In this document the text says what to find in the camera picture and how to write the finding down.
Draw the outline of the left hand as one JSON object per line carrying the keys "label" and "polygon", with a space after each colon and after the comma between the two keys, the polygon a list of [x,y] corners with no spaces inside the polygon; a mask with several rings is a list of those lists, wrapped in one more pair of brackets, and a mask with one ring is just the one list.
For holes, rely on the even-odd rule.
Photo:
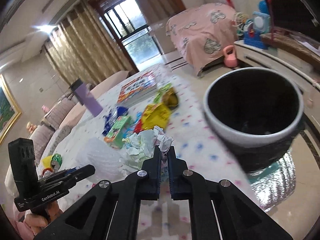
{"label": "left hand", "polygon": [[46,208],[46,213],[49,215],[49,219],[44,218],[43,216],[29,213],[25,216],[24,222],[31,228],[34,235],[37,235],[41,232],[49,223],[56,220],[63,211],[60,209],[57,201],[51,202]]}

